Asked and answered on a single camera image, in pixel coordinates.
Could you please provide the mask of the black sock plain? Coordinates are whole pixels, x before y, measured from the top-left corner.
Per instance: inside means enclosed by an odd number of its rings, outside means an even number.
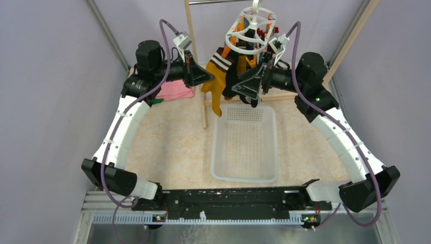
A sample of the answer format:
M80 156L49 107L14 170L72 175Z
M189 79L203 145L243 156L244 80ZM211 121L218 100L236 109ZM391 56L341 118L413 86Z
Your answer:
M248 69L248 62L246 56L237 52L230 52L227 55L227 60L232 63L226 72L225 82L226 86L222 92L225 100L231 100L237 94L232 91L232 86L239 82L238 76L243 74Z

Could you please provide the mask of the yellow sock with brown stripes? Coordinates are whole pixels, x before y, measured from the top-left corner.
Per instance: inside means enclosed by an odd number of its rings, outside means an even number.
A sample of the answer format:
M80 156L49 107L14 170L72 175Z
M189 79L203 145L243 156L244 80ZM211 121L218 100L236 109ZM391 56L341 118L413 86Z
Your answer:
M219 47L208 61L205 69L213 76L213 79L202 85L203 93L211 93L211 108L218 117L222 116L220 101L222 92L226 87L227 71L233 64L233 59L227 54L223 55L225 48Z

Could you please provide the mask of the white round clip hanger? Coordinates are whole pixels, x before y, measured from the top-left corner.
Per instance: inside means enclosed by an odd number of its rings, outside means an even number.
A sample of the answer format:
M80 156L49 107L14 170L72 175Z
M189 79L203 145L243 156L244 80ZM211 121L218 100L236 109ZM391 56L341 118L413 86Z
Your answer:
M276 27L276 15L261 7L262 1L253 1L250 7L246 7L225 35L225 47L245 55L261 53L268 45L268 39L262 41L257 34L257 29L269 28L271 32Z

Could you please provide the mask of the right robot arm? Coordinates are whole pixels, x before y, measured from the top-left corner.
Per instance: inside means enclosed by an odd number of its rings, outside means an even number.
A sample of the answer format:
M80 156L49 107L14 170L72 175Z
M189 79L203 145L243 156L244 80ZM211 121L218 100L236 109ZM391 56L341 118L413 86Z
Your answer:
M271 88L294 92L297 109L322 133L349 175L346 182L309 184L298 195L299 205L312 209L319 201L330 201L360 212L386 197L401 174L377 159L354 132L337 100L323 86L326 73L323 57L315 52L304 53L295 68L282 68L266 55L262 63L238 75L231 90L252 100Z

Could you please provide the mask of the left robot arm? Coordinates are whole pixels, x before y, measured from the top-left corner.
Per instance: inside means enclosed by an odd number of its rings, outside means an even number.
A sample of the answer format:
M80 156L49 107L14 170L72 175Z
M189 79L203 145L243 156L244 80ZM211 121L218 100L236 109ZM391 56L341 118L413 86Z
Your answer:
M126 159L145 114L161 90L161 81L181 80L187 88L198 86L213 76L195 63L187 49L190 41L175 41L178 57L170 60L159 42L147 40L139 43L137 62L125 80L114 120L91 159L84 159L81 168L98 188L125 197L143 199L151 210L159 209L163 196L157 183L138 178L125 170Z

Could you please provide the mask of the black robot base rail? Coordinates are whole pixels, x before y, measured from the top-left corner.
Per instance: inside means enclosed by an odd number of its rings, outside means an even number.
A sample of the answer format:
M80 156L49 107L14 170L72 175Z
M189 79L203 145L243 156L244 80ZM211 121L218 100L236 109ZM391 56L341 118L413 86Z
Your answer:
M319 214L333 209L329 201L312 201L300 186L158 189L153 200L140 198L133 211L152 213L156 222L320 223Z

